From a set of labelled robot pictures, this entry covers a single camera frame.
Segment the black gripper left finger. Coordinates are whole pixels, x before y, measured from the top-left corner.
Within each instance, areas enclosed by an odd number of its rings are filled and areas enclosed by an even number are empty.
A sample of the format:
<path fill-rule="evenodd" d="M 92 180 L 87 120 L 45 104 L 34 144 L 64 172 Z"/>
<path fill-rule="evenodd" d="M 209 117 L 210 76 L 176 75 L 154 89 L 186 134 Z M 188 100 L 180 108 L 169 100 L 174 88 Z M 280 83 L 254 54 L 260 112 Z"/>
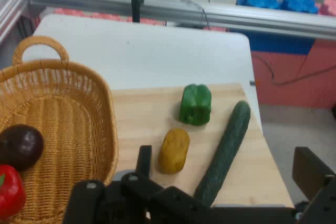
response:
<path fill-rule="evenodd" d="M 65 223 L 210 223 L 213 212 L 188 194 L 149 178 L 152 147 L 139 149 L 136 169 L 108 186 L 97 180 L 76 184 Z"/>

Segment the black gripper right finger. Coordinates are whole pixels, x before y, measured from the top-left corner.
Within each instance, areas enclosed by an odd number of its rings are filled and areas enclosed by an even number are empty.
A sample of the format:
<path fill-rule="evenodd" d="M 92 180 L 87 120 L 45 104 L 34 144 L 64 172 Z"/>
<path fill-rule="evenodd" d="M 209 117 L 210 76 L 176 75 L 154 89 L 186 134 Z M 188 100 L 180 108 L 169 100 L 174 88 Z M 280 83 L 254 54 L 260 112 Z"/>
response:
<path fill-rule="evenodd" d="M 335 172 L 309 148 L 296 147 L 292 178 L 309 201 L 297 223 L 335 223 Z"/>

